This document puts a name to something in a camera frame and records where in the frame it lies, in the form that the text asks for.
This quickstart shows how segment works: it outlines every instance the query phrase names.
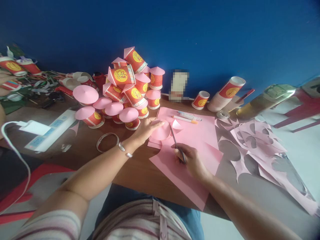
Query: striped shirt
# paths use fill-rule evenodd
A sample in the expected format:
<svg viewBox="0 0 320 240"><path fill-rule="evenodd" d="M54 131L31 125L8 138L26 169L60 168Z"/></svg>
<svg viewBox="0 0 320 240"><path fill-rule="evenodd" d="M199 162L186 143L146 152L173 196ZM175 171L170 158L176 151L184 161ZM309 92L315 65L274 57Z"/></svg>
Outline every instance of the striped shirt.
<svg viewBox="0 0 320 240"><path fill-rule="evenodd" d="M71 211L56 210L24 225L12 240L77 240L81 222ZM110 213L94 230L93 240L177 239L191 237L180 218L152 199L129 202Z"/></svg>

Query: white charging cable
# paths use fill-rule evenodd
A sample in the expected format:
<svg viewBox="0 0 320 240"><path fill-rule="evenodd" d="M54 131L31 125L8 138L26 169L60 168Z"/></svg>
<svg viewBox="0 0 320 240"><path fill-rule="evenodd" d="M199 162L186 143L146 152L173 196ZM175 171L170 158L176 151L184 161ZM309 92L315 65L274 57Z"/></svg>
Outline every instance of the white charging cable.
<svg viewBox="0 0 320 240"><path fill-rule="evenodd" d="M18 155L19 159L21 160L21 162L26 166L27 168L27 171L28 171L28 179L27 179L27 184L26 186L24 187L24 190L23 190L23 193L20 195L20 197L18 197L9 207L7 207L5 210L3 210L1 214L3 214L5 211L7 211L13 204L15 204L24 194L25 192L27 191L28 189L28 185L29 185L29 182L30 182L30 177L31 177L31 170L30 170L30 167L28 166L28 164L26 163L26 161L23 159L23 157L21 156L21 154L18 152L18 150L14 147L14 145L12 144L12 142L10 141L10 139L8 138L7 134L5 133L4 131L4 128L10 124L10 123L15 123L19 126L27 126L28 123L25 123L25 122L16 122L16 121L13 121L13 122L6 122L5 124L2 125L1 127L1 133L4 137L4 139L7 141L8 145L12 148L12 150Z"/></svg>

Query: tape roll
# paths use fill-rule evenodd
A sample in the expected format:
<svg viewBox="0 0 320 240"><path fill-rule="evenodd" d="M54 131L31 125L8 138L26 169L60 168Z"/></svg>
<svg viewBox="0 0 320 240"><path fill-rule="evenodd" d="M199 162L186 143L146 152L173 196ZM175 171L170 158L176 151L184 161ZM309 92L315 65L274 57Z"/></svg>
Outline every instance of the tape roll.
<svg viewBox="0 0 320 240"><path fill-rule="evenodd" d="M106 133L106 134L102 135L102 136L99 138L99 140L97 141L96 147L97 147L97 150L98 150L99 152L104 153L103 151L99 150L99 145L100 145L102 139L104 139L106 136L109 136L109 135L114 135L114 136L117 138L117 143L116 143L115 146L117 146L117 145L119 144L119 137L118 137L115 133Z"/></svg>
<svg viewBox="0 0 320 240"><path fill-rule="evenodd" d="M230 114L226 111L220 110L217 112L217 118L219 119L228 119L230 117Z"/></svg>

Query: floor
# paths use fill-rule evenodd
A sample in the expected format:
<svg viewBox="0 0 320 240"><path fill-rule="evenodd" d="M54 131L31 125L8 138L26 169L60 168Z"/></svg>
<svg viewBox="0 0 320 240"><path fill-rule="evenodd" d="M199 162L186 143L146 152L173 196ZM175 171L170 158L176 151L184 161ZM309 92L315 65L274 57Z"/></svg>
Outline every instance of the floor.
<svg viewBox="0 0 320 240"><path fill-rule="evenodd" d="M263 114L263 117L270 125L276 124L286 117L282 114L294 108L299 103L294 99L284 102L275 110L268 110ZM297 169L302 180L309 188L313 197L320 202L320 162L318 161L320 155L319 140L320 140L320 125L303 130L297 133L290 131L301 126L305 126L314 122L314 119L306 119L298 123L285 126L280 129L273 129L274 133L283 141L283 146L288 150L288 157L294 167ZM8 212L15 212L19 210L32 210L37 208L55 189L57 189L65 177L70 176L71 173L59 173L46 175L41 178L30 191L34 197L27 203L15 204ZM90 203L87 217L84 221L80 240L85 240L91 234L95 219L100 211L109 191L109 187L100 193ZM15 232L24 224L25 220L16 221L13 223L0 225L1 239L7 240L15 234ZM205 239L225 239L225 240L241 240L242 236L239 234L232 222L214 217L205 213L201 213L201 223L203 226Z"/></svg>

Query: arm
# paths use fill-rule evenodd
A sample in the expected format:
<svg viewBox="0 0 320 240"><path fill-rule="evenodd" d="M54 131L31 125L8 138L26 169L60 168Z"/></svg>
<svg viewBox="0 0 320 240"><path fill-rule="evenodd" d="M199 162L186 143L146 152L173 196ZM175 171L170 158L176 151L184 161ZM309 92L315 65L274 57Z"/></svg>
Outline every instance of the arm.
<svg viewBox="0 0 320 240"><path fill-rule="evenodd" d="M191 175L209 190L244 239L300 239L278 219L213 176L200 161L195 148L182 143L179 143L178 146L185 154L187 168ZM177 158L181 157L177 149L175 149L175 154Z"/></svg>
<svg viewBox="0 0 320 240"><path fill-rule="evenodd" d="M163 122L152 125L151 122L155 119L145 119L136 132L122 142L126 152L122 152L119 146L115 146L76 171L27 222L44 213L58 209L74 212L83 222L90 200L112 182L120 168L128 160L125 154L133 154L156 128L163 125Z"/></svg>

